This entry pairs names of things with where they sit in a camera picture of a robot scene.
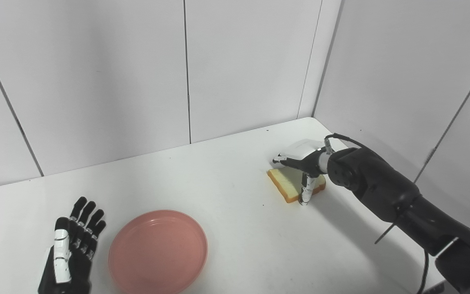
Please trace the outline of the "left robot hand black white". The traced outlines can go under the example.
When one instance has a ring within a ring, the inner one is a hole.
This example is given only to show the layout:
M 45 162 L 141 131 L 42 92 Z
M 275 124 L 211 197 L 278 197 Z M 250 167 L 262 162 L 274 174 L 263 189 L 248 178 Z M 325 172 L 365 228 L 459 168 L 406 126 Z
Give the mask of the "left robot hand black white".
M 89 294 L 90 274 L 99 236 L 106 227 L 104 211 L 81 196 L 70 216 L 55 223 L 54 243 L 45 262 L 38 294 Z

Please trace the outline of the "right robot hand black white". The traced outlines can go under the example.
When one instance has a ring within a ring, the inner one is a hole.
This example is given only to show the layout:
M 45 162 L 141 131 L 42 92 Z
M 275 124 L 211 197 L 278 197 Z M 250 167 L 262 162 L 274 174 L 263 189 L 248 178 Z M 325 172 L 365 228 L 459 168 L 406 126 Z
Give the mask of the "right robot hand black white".
M 272 162 L 302 172 L 302 193 L 298 201 L 301 205 L 307 205 L 314 194 L 317 179 L 328 173 L 330 155 L 331 152 L 323 142 L 304 139 L 287 147 Z

